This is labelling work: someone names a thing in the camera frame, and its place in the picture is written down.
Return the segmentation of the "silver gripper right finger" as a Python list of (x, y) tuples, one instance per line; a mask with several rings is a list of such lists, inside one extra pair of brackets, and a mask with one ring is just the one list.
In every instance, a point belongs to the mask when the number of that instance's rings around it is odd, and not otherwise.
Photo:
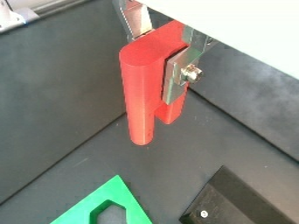
[(182, 40), (187, 46), (166, 61), (163, 78), (163, 101), (171, 105), (183, 95), (189, 84), (203, 76), (198, 68), (202, 55), (217, 45), (218, 40), (190, 26), (185, 26)]

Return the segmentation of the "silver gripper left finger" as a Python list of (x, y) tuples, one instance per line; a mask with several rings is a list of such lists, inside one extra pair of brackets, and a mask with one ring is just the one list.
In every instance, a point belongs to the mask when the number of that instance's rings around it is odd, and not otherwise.
[(113, 0), (129, 40), (137, 40), (153, 29), (149, 8), (137, 0)]

